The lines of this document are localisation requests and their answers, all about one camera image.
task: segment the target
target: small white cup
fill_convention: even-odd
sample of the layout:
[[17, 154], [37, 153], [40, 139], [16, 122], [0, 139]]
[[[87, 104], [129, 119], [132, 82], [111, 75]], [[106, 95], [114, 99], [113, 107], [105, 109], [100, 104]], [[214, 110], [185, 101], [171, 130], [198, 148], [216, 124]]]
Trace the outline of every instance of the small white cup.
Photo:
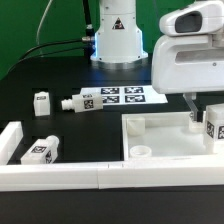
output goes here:
[[152, 149], [145, 145], [137, 145], [130, 149], [131, 158], [149, 158], [152, 156]]

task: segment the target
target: green wall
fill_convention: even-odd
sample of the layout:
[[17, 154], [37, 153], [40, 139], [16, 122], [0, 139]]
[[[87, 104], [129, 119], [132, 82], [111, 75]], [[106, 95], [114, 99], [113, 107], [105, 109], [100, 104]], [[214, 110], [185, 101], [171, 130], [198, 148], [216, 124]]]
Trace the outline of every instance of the green wall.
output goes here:
[[[24, 52], [36, 45], [37, 28], [48, 1], [0, 0], [0, 79]], [[193, 0], [136, 1], [137, 24], [144, 33], [144, 49], [147, 52], [153, 51], [154, 44], [161, 35], [158, 27], [159, 18], [193, 2]], [[99, 0], [89, 0], [89, 2], [94, 28], [97, 29]], [[82, 1], [54, 0], [41, 32], [41, 43], [79, 38], [84, 35]]]

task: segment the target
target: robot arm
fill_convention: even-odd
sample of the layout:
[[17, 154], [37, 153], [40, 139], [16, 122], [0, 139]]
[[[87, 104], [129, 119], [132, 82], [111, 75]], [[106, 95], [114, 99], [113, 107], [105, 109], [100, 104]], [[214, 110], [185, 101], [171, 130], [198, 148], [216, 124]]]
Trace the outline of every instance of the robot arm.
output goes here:
[[167, 36], [199, 35], [215, 33], [223, 28], [223, 24], [223, 1], [195, 1], [163, 16], [160, 29]]
[[224, 89], [223, 24], [223, 0], [195, 1], [160, 20], [165, 35], [154, 49], [152, 85], [158, 93], [183, 93], [193, 121], [203, 117], [196, 93]]

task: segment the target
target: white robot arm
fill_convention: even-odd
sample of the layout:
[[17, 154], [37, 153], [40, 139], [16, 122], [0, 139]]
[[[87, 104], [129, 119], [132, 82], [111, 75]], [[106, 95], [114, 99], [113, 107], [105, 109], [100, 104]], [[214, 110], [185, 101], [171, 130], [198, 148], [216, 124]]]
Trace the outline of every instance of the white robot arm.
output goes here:
[[147, 62], [142, 31], [136, 25], [136, 0], [100, 0], [100, 28], [92, 64], [106, 69], [128, 69]]
[[159, 93], [224, 90], [224, 3], [196, 1], [161, 19], [152, 85]]
[[223, 28], [222, 1], [196, 1], [163, 16], [160, 30], [167, 36], [211, 34]]

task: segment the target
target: printed marker sheet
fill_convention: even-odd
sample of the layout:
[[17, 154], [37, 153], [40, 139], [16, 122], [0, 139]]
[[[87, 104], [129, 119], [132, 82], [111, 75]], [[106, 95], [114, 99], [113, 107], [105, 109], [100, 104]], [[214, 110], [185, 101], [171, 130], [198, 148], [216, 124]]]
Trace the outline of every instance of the printed marker sheet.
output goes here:
[[167, 103], [164, 94], [158, 94], [152, 86], [119, 86], [82, 88], [80, 94], [101, 93], [103, 105]]

